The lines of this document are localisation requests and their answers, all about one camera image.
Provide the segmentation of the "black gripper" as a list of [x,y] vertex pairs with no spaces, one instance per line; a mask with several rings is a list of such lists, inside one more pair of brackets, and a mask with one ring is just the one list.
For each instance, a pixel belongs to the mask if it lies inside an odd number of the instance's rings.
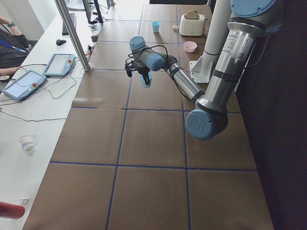
[[139,74],[141,74],[142,83],[145,85],[150,85],[150,69],[146,66],[144,67],[136,67],[136,70]]

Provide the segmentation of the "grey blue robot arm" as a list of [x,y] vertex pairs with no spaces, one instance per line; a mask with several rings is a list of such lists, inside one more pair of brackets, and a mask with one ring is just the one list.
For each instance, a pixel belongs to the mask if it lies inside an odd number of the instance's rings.
[[246,66],[259,36],[280,29],[280,0],[218,0],[203,55],[196,63],[209,81],[206,90],[186,75],[177,59],[153,51],[141,36],[130,39],[128,75],[137,71],[146,86],[150,71],[163,69],[195,108],[186,118],[188,132],[197,139],[210,139],[228,124],[227,102]]

